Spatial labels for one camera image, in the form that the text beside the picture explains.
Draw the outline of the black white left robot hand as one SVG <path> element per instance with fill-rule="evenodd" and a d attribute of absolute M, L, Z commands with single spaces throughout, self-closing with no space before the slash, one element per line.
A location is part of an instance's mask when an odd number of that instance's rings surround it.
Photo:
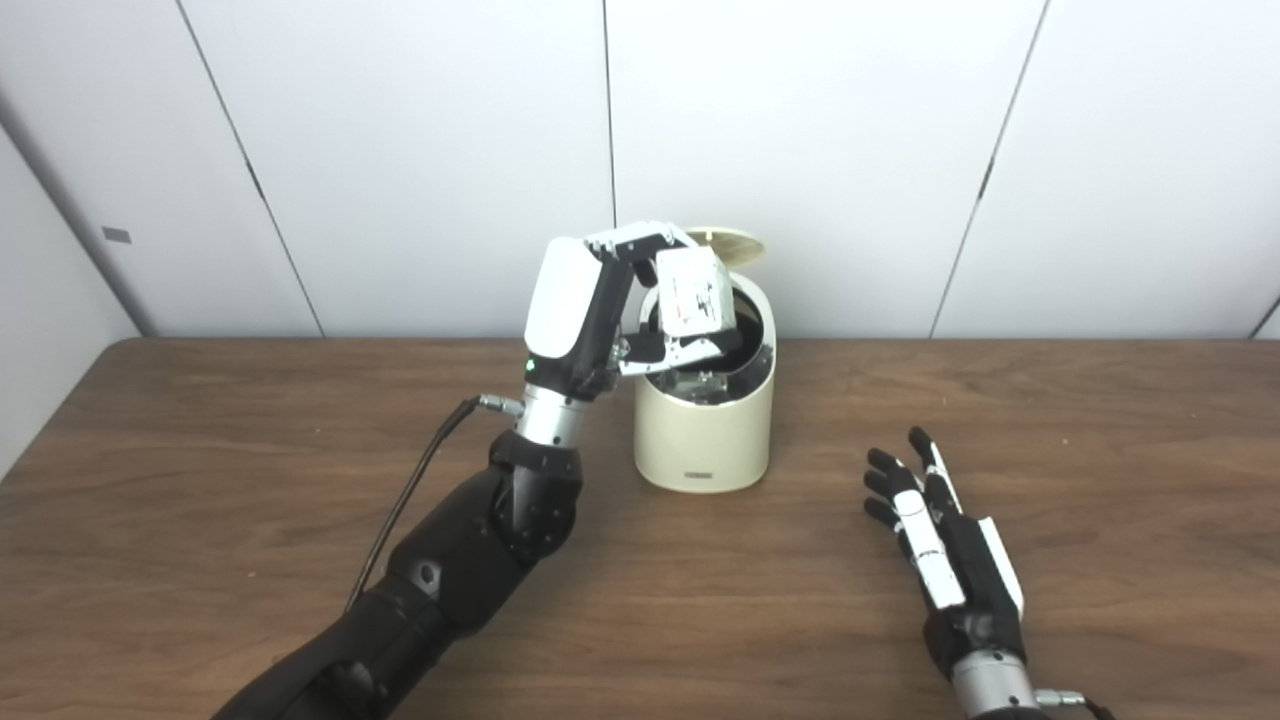
<path fill-rule="evenodd" d="M 634 284 L 658 293 L 655 331 L 626 334 Z M 733 284 L 716 252 L 667 222 L 553 240 L 530 304 L 525 380 L 577 401 L 621 375 L 691 366 L 742 345 Z"/>

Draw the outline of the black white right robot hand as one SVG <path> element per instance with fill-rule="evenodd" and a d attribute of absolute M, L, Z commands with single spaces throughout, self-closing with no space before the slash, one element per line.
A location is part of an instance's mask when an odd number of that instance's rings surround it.
<path fill-rule="evenodd" d="M 973 653 L 1027 660 L 1024 594 L 993 519 L 965 512 L 929 433 L 913 427 L 908 441 L 922 471 L 882 448 L 870 448 L 864 510 L 891 530 L 916 574 L 931 661 L 951 679 Z"/>

